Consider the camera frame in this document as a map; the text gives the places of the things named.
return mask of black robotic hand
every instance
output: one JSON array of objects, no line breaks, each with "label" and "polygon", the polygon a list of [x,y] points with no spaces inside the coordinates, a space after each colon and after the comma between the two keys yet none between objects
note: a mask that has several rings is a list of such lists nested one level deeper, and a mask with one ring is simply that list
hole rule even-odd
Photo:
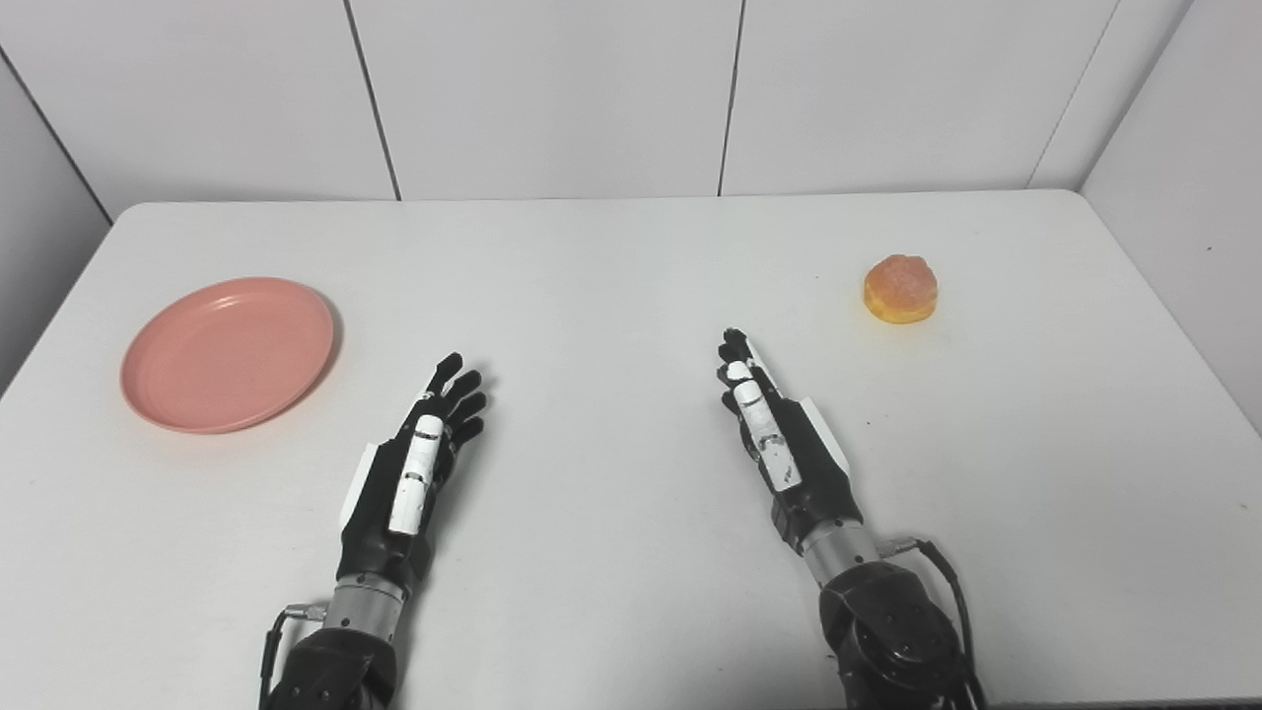
[{"label": "black robotic hand", "polygon": [[[740,421],[741,441],[771,489],[771,520],[819,583],[824,639],[837,655],[849,709],[964,710],[984,706],[946,615],[920,579],[883,561],[851,493],[849,465],[814,404],[780,393],[750,338],[723,333],[718,378],[723,405]],[[945,565],[924,541],[920,549]],[[953,590],[954,573],[944,567]],[[957,594],[962,618],[963,598]]]},{"label": "black robotic hand", "polygon": [[[448,354],[394,439],[377,446],[372,465],[342,528],[337,576],[372,571],[410,590],[425,574],[424,540],[434,501],[452,475],[461,448],[482,433],[482,376],[469,371],[451,382],[464,362]],[[352,487],[351,497],[355,497]]]},{"label": "black robotic hand", "polygon": [[780,537],[801,555],[820,523],[862,525],[846,455],[810,399],[785,399],[750,338],[736,328],[723,333],[718,354],[718,380],[728,388],[723,406],[740,421],[741,441],[771,489]]},{"label": "black robotic hand", "polygon": [[[394,439],[369,446],[342,513],[342,559],[333,599],[290,605],[264,649],[260,709],[382,710],[398,685],[394,637],[404,604],[429,567],[425,531],[439,489],[461,448],[481,434],[477,371],[456,378],[463,361],[452,352]],[[323,620],[298,642],[270,689],[285,618]]]}]

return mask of fingertip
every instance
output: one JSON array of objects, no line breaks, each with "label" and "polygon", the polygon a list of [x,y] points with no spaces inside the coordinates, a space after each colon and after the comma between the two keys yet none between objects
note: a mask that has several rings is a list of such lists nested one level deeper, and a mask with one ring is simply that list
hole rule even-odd
[{"label": "fingertip", "polygon": [[459,449],[464,444],[473,439],[475,436],[482,434],[486,425],[482,422],[482,417],[473,417],[461,425],[454,434],[452,434],[452,446]]}]

